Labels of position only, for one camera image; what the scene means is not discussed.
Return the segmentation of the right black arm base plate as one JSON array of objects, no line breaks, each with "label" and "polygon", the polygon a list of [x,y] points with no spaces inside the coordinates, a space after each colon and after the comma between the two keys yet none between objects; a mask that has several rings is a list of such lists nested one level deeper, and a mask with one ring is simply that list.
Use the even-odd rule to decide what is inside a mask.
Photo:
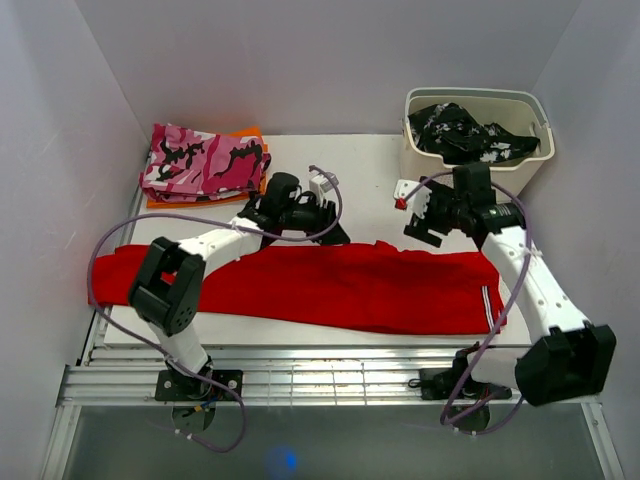
[{"label": "right black arm base plate", "polygon": [[[419,390],[422,400],[446,400],[452,393],[459,377],[460,373],[456,373],[453,368],[422,368],[418,371],[417,378],[408,381],[408,387]],[[491,395],[495,399],[506,400],[512,397],[512,391],[498,385],[477,382],[469,377],[457,399],[480,400]]]}]

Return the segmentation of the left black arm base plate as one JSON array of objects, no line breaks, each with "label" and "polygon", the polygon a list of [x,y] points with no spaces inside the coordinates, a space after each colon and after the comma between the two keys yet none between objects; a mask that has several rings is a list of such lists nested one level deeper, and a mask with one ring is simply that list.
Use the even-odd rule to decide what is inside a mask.
[{"label": "left black arm base plate", "polygon": [[[242,395],[243,372],[241,370],[204,369],[203,376]],[[162,370],[157,377],[154,399],[160,402],[200,402],[233,401],[233,396],[225,389],[211,386],[191,376],[185,376],[172,369]]]}]

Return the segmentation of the red trousers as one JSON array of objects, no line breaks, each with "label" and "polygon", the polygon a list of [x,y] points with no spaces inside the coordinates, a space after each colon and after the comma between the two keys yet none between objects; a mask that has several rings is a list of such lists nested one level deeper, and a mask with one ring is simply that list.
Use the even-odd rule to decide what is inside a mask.
[{"label": "red trousers", "polygon": [[270,246],[214,271],[198,309],[391,335],[486,335],[504,304],[480,253],[378,241]]}]

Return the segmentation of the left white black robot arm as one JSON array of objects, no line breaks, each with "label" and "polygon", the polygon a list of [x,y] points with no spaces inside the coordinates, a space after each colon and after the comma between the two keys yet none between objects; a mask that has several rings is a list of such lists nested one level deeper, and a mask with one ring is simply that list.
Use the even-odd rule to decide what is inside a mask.
[{"label": "left white black robot arm", "polygon": [[286,231],[320,245],[349,243],[339,224],[343,202],[326,197],[338,189],[336,176],[318,167],[310,171],[307,190],[296,176],[276,172],[229,223],[180,241],[158,237],[148,247],[128,304],[156,335],[179,398],[200,400],[213,389],[212,360],[192,325],[210,274],[282,239]]}]

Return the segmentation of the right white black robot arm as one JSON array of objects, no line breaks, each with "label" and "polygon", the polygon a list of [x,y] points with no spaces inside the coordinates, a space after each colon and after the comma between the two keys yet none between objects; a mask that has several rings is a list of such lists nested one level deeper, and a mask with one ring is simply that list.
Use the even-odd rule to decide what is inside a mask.
[{"label": "right white black robot arm", "polygon": [[395,206],[411,212],[405,235],[438,247],[445,235],[462,232],[510,296],[485,340],[459,351],[430,387],[450,400],[484,388],[515,389],[532,406],[602,392],[617,343],[613,330],[593,324],[569,299],[533,241],[524,206],[514,194],[498,201],[506,190],[487,165],[457,166],[448,175],[450,186],[438,174],[398,181]]}]

